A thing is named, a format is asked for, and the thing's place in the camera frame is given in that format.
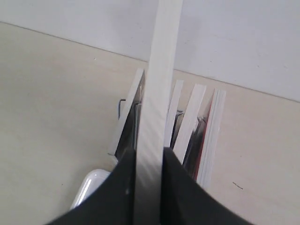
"beige desk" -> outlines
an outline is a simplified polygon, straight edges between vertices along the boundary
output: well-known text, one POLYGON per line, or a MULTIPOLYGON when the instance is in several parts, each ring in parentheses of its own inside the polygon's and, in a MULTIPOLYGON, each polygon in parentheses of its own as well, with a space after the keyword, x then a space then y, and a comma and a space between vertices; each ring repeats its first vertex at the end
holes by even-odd
MULTIPOLYGON (((113 168, 117 102, 138 67, 147 63, 0 23, 1 224, 43 224, 69 209, 89 171, 113 168)), ((181 108, 194 83, 227 90, 209 192, 257 224, 299 224, 300 104, 174 77, 185 80, 181 108)))

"white strip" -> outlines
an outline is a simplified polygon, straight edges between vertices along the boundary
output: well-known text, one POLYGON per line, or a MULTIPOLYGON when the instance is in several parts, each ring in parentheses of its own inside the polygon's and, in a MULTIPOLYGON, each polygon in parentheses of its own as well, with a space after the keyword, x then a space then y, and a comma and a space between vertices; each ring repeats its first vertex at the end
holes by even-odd
POLYGON ((173 148, 173 151, 181 164, 183 163, 184 156, 187 152, 189 139, 191 138, 193 129, 197 122, 197 115, 205 94, 205 90, 206 86, 195 84, 187 104, 187 109, 183 116, 183 120, 173 148))
POLYGON ((197 175, 197 183, 207 190, 210 184, 213 160, 215 156, 218 133, 220 129, 226 91, 216 90, 211 102, 207 127, 204 137, 202 155, 197 175))
POLYGON ((159 0, 139 124, 135 225, 158 225, 165 123, 183 0, 159 0))
POLYGON ((175 117, 176 117, 176 113, 177 113, 177 108, 178 108, 178 103, 179 103, 182 86, 183 86, 183 81, 177 80, 175 83, 174 90, 173 90, 173 95, 172 95, 172 99, 171 99, 171 103, 170 103, 170 107, 169 107, 169 111, 168 111, 167 122, 165 125, 165 139, 164 139, 165 147, 170 147, 172 133, 173 133, 173 127, 174 127, 174 122, 175 122, 175 117))
POLYGON ((118 124, 115 130, 115 133, 113 134, 112 137, 112 142, 109 145, 108 148, 108 154, 114 156, 114 154, 116 153, 123 129, 124 129, 124 125, 126 123, 126 119, 128 117, 128 114, 130 112, 130 108, 131 105, 134 101, 140 101, 140 97, 141 94, 139 93, 139 87, 141 85, 143 85, 143 81, 144 81, 144 69, 137 69, 136 73, 135 73, 135 78, 131 84, 129 93, 127 95, 126 101, 125 101, 125 105, 124 108, 122 110, 122 113, 120 115, 120 118, 118 120, 118 124))

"black object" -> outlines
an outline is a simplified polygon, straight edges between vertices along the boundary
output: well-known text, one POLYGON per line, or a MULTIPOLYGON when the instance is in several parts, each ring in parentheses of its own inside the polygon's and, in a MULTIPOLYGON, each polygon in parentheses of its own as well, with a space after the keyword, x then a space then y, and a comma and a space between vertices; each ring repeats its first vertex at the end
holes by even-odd
MULTIPOLYGON (((81 205, 48 225, 131 225, 135 151, 122 159, 105 182, 81 205)), ((188 175, 172 149, 164 149, 161 225, 250 225, 207 194, 188 175)))

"white wall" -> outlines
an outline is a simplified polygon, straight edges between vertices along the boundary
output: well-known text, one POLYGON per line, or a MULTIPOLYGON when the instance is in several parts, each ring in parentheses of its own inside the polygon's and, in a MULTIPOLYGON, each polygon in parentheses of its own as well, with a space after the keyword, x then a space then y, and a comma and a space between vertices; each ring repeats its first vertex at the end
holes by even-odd
MULTIPOLYGON (((157 0, 0 0, 0 21, 148 60, 157 0)), ((185 0, 175 68, 300 101, 300 1, 185 0)))

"white plastic object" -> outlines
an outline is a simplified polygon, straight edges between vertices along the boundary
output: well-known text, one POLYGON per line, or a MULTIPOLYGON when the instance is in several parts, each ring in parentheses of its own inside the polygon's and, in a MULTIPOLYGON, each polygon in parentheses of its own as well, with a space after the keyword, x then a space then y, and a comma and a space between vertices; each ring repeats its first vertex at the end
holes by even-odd
POLYGON ((74 199, 71 209, 80 205, 87 199, 109 176, 110 172, 106 170, 96 169, 88 173, 84 178, 80 189, 74 199))

